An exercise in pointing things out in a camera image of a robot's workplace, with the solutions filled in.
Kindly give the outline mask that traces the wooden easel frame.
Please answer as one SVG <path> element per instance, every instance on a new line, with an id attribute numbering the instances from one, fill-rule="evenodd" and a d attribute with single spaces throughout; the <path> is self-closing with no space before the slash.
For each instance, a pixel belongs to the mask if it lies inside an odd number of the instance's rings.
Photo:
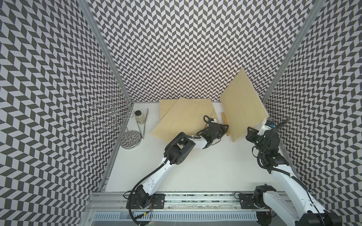
<path id="1" fill-rule="evenodd" d="M 229 129 L 229 125 L 228 125 L 228 122 L 227 122 L 227 119 L 226 119 L 226 115 L 225 115 L 225 112 L 222 112 L 222 120 L 223 120 L 223 123 L 227 129 L 226 131 L 226 136 L 230 136 L 231 135 L 231 132 L 230 132 L 230 129 Z"/>

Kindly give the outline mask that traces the plywood board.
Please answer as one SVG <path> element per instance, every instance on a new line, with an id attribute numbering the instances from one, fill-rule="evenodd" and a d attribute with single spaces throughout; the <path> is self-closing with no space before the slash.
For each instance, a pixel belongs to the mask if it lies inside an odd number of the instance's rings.
<path id="1" fill-rule="evenodd" d="M 158 125 L 153 129 L 151 135 L 165 141 L 170 142 L 180 132 L 187 135 L 195 135 L 198 131 L 206 127 L 204 116 L 209 116 L 201 109 L 202 105 L 192 107 L 190 110 L 176 110 L 172 113 L 171 110 L 163 117 Z"/>
<path id="2" fill-rule="evenodd" d="M 170 110 L 172 113 L 175 113 L 176 110 L 190 110 L 192 107 L 202 105 L 203 107 L 201 107 L 201 109 L 205 110 L 206 113 L 210 113 L 210 118 L 219 121 L 213 103 L 210 99 L 161 99 L 159 104 L 161 120 Z"/>
<path id="3" fill-rule="evenodd" d="M 234 143 L 246 136 L 248 127 L 254 128 L 269 117 L 244 69 L 221 94 L 221 103 Z"/>

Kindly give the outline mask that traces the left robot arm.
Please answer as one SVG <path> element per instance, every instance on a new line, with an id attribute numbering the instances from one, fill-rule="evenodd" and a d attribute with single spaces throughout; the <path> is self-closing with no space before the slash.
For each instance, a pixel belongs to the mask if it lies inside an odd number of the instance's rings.
<path id="1" fill-rule="evenodd" d="M 160 165 L 145 178 L 141 179 L 129 192 L 128 209 L 144 209 L 150 206 L 152 199 L 171 170 L 183 163 L 193 149 L 207 149 L 215 140 L 227 133 L 229 125 L 214 121 L 195 136 L 179 133 L 166 147 Z"/>

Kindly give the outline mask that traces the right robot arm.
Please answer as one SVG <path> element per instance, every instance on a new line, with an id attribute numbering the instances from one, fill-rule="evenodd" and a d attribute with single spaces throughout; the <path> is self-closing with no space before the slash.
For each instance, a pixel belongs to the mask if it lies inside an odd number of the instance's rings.
<path id="1" fill-rule="evenodd" d="M 279 153 L 278 127 L 263 126 L 261 130 L 248 127 L 246 140 L 258 151 L 258 166 L 270 173 L 282 186 L 291 204 L 276 189 L 267 184 L 257 186 L 254 205 L 274 211 L 288 226 L 341 226 L 342 217 L 328 212 L 294 174 L 288 161 Z"/>

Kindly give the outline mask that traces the metal tongs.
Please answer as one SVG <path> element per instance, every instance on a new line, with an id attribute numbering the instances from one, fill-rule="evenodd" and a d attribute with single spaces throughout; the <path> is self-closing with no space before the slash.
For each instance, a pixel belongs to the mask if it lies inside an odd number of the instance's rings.
<path id="1" fill-rule="evenodd" d="M 145 116 L 145 121 L 144 121 L 142 139 L 145 138 L 145 134 L 146 134 L 146 125 L 147 125 L 148 114 L 149 114 L 149 108 L 147 108 L 147 111 L 146 111 L 146 116 Z"/>

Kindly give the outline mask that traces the glass spice jar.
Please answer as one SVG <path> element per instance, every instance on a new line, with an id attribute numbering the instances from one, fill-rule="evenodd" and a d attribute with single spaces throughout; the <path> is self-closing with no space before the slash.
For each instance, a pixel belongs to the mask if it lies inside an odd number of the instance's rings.
<path id="1" fill-rule="evenodd" d="M 136 110 L 134 112 L 135 119 L 138 124 L 143 125 L 146 121 L 146 116 L 141 112 L 141 110 Z"/>

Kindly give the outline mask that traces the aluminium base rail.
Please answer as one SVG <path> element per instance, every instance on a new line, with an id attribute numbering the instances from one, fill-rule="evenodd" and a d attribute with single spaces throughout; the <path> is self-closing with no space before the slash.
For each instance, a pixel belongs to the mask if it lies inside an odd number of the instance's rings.
<path id="1" fill-rule="evenodd" d="M 295 225 L 306 213 L 321 216 L 325 209 L 311 195 L 292 202 L 285 192 L 268 191 L 263 207 L 254 203 L 253 192 L 160 192 L 142 207 L 135 195 L 94 193 L 90 196 L 80 226 L 99 222 L 129 221 L 141 223 L 255 221 L 269 224 L 280 217 Z"/>

